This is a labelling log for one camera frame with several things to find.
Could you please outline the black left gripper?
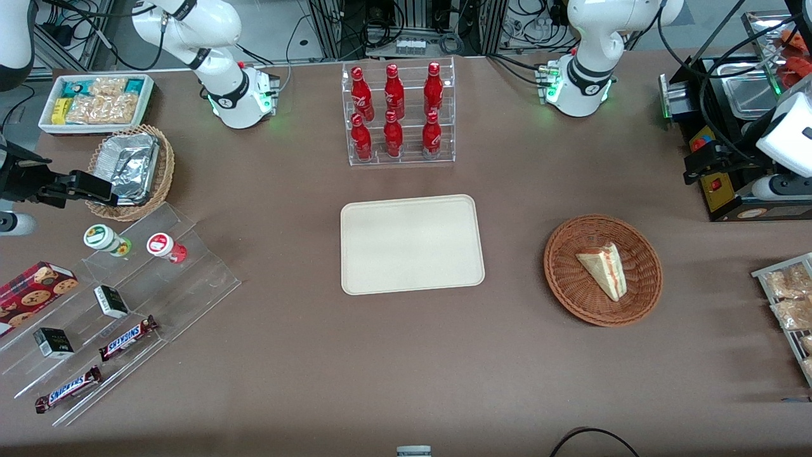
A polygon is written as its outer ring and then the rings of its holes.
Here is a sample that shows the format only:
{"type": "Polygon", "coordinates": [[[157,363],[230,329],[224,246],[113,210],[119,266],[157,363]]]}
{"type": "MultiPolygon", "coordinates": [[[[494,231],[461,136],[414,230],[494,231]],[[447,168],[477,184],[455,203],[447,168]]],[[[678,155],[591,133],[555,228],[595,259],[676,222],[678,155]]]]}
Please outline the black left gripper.
{"type": "Polygon", "coordinates": [[[756,147],[768,126],[720,128],[720,133],[733,145],[725,147],[719,141],[694,141],[688,146],[690,153],[684,159],[684,184],[693,185],[703,176],[714,173],[738,173],[742,169],[756,169],[763,175],[777,171],[775,160],[756,147]]]}

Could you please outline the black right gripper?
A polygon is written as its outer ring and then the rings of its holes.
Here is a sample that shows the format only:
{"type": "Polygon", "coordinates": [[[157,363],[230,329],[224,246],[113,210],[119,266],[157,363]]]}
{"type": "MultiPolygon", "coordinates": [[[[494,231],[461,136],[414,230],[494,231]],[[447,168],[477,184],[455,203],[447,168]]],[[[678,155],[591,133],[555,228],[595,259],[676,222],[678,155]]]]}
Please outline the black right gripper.
{"type": "MultiPolygon", "coordinates": [[[[41,203],[54,208],[64,208],[67,199],[59,179],[64,174],[49,169],[50,159],[45,159],[15,143],[2,144],[2,199],[12,202],[41,203]]],[[[119,198],[107,180],[85,173],[72,171],[72,194],[106,206],[118,206],[119,198]]]]}

